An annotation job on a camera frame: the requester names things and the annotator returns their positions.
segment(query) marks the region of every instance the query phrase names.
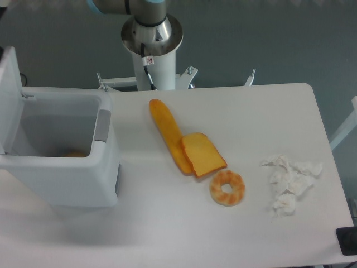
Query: white robot column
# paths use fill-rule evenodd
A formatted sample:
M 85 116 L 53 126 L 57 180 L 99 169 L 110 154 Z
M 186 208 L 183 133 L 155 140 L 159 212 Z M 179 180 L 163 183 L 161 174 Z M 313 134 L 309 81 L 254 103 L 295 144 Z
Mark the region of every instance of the white robot column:
M 122 28 L 125 48 L 132 54 L 139 91 L 176 88 L 176 50 L 182 27 L 166 13 L 167 0 L 88 0 L 101 13 L 132 14 Z

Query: white paper tissue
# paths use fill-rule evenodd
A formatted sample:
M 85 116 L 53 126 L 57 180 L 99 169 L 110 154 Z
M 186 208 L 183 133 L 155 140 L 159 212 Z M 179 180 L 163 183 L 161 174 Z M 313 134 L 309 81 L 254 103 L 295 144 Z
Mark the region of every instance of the white paper tissue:
M 295 197 L 314 184 L 322 171 L 322 163 L 291 162 L 285 155 L 274 155 L 262 161 L 262 166 L 276 166 L 269 182 L 276 194 L 273 208 L 278 216 L 293 215 Z
M 290 216 L 295 211 L 295 196 L 293 194 L 282 194 L 274 202 L 274 209 L 278 216 Z

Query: gray floor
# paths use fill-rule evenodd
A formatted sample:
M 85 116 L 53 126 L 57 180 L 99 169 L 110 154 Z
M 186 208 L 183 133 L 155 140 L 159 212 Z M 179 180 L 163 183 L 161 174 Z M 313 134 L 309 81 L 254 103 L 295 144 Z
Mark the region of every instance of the gray floor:
M 177 72 L 199 69 L 197 87 L 305 82 L 331 136 L 357 95 L 357 1 L 172 0 L 184 41 Z M 97 88 L 134 76 L 121 44 L 127 16 L 101 16 L 84 0 L 14 0 L 0 21 L 0 46 L 15 46 L 29 85 Z M 347 197 L 357 198 L 357 130 L 334 151 Z

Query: white bin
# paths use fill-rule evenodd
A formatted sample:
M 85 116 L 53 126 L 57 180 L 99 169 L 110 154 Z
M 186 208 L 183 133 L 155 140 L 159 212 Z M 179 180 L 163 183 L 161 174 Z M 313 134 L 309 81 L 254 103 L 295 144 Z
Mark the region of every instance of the white bin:
M 119 147 L 110 96 L 21 85 L 15 49 L 0 62 L 0 169 L 52 205 L 117 203 Z M 80 152 L 85 157 L 64 157 Z

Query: black object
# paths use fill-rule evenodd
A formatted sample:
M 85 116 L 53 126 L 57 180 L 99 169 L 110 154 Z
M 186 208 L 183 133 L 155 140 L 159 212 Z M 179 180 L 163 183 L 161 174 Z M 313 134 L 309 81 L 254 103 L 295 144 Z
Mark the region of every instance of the black object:
M 0 7 L 0 20 L 1 20 L 2 15 L 4 15 L 6 9 L 7 9 L 7 7 Z
M 125 12 L 127 13 L 127 14 L 131 14 L 130 13 L 130 6 L 129 6 L 129 0 L 125 0 Z
M 355 264 L 357 264 L 357 261 L 351 262 L 350 264 L 345 266 L 345 268 L 350 268 L 350 267 L 354 266 Z
M 161 23 L 163 23 L 163 22 L 166 20 L 166 18 L 167 18 L 167 15 L 166 15 L 165 18 L 163 18 L 162 20 L 160 20 L 160 21 L 158 21 L 158 22 L 156 22 L 156 23 L 152 23 L 152 24 L 143 23 L 143 22 L 137 20 L 136 18 L 135 18 L 135 20 L 136 20 L 136 22 L 137 22 L 138 24 L 140 24 L 141 26 L 144 26 L 144 27 L 156 27 L 156 26 L 159 26 Z
M 343 255 L 357 255 L 357 227 L 338 228 L 336 235 Z
M 25 74 L 23 74 L 23 73 L 20 73 L 20 76 L 22 76 L 25 80 L 25 82 L 23 83 L 22 86 L 24 86 L 24 87 L 27 86 L 27 76 L 25 76 Z

